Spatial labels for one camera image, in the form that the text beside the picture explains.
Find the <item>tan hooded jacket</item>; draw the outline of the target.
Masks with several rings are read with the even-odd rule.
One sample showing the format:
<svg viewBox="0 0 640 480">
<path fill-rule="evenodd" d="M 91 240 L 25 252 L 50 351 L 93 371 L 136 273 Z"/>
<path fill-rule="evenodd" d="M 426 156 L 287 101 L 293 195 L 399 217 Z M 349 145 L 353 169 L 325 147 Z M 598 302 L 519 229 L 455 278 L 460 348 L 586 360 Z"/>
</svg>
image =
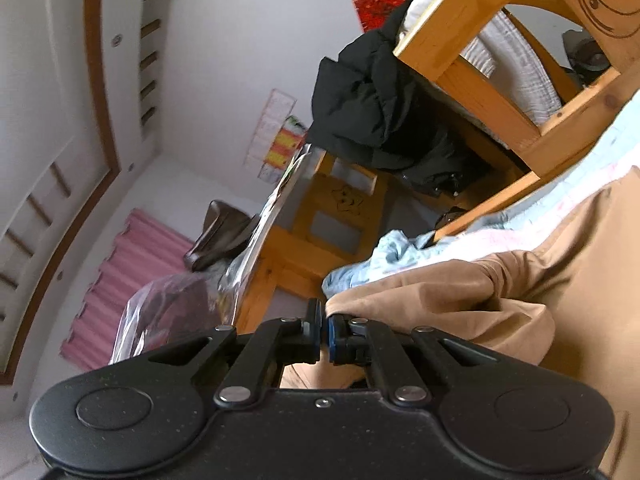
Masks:
<svg viewBox="0 0 640 480">
<path fill-rule="evenodd" d="M 604 471 L 638 477 L 637 169 L 583 200 L 535 249 L 395 274 L 341 292 L 326 313 L 401 333 L 432 326 L 590 385 L 615 413 Z"/>
</svg>

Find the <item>clear plastic bag of clothes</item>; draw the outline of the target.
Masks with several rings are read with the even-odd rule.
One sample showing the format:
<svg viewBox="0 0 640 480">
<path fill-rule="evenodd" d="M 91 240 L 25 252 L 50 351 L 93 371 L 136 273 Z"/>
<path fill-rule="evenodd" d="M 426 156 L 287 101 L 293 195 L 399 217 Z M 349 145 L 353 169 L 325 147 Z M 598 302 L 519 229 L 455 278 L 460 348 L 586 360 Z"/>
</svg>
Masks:
<svg viewBox="0 0 640 480">
<path fill-rule="evenodd" d="M 127 301 L 113 344 L 112 364 L 200 330 L 235 324 L 267 235 L 277 226 L 278 215 L 315 154 L 308 143 L 295 153 L 260 213 L 228 239 L 229 249 L 208 268 L 157 278 Z"/>
</svg>

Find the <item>brown leather bag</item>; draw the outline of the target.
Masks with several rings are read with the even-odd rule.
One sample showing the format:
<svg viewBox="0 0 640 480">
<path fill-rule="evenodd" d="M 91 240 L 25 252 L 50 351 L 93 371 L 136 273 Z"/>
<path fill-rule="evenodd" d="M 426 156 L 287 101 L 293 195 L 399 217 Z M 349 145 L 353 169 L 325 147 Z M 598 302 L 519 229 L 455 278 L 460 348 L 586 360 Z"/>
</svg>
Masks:
<svg viewBox="0 0 640 480">
<path fill-rule="evenodd" d="M 250 217 L 223 200 L 212 200 L 207 208 L 203 231 L 183 263 L 191 272 L 202 272 L 220 260 L 232 259 L 247 248 L 260 215 Z"/>
</svg>

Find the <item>pink curtain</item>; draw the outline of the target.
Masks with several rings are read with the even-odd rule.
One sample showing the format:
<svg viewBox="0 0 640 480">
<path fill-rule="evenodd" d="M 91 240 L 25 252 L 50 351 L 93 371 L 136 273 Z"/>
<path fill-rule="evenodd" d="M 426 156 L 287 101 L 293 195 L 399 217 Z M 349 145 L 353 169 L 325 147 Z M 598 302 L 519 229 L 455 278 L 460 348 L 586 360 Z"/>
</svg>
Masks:
<svg viewBox="0 0 640 480">
<path fill-rule="evenodd" d="M 190 238 L 145 211 L 130 211 L 82 298 L 60 356 L 80 370 L 107 365 L 128 300 L 149 282 L 183 272 L 182 257 L 191 246 Z"/>
</svg>

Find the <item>grey white towel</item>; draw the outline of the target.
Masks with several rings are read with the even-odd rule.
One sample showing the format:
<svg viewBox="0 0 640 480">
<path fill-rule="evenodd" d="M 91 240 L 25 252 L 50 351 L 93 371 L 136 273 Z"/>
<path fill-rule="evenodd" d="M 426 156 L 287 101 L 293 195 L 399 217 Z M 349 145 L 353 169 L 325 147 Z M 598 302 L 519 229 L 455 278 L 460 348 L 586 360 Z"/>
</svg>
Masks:
<svg viewBox="0 0 640 480">
<path fill-rule="evenodd" d="M 398 28 L 403 40 L 433 0 L 412 0 Z M 462 58 L 481 72 L 507 96 L 536 126 L 561 108 L 561 101 L 540 58 L 516 29 L 506 12 L 499 11 L 461 51 Z M 437 84 L 427 81 L 427 93 L 469 119 L 485 132 L 489 129 Z"/>
</svg>

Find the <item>white paper wall notices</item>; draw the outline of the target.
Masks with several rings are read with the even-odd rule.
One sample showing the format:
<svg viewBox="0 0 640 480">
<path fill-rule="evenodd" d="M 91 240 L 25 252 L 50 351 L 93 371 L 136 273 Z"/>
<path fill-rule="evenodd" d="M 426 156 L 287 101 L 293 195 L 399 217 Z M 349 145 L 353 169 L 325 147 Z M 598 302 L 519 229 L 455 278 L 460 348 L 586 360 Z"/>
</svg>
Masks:
<svg viewBox="0 0 640 480">
<path fill-rule="evenodd" d="M 297 100 L 272 89 L 262 109 L 244 167 L 262 182 L 275 184 L 304 144 L 307 127 L 293 115 Z"/>
</svg>

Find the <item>black jacket on rail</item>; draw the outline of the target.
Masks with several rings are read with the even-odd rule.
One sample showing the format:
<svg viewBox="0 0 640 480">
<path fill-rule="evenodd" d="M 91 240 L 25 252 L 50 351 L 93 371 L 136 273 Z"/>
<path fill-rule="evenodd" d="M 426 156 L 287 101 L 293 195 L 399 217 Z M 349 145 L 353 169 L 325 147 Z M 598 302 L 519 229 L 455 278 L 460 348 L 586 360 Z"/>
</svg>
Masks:
<svg viewBox="0 0 640 480">
<path fill-rule="evenodd" d="M 426 80 L 394 49 L 413 0 L 360 35 L 335 60 L 322 58 L 307 142 L 345 162 L 394 174 L 437 196 L 460 193 L 490 173 L 426 90 Z"/>
</svg>

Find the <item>red paper wall decoration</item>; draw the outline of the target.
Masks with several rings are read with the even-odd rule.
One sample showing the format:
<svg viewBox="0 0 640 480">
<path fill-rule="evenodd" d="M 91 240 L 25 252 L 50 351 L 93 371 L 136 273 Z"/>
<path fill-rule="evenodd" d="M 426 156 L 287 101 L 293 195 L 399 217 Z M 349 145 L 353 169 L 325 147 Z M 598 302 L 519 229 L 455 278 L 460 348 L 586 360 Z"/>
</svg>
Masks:
<svg viewBox="0 0 640 480">
<path fill-rule="evenodd" d="M 363 32 L 381 27 L 405 0 L 352 0 Z"/>
</svg>

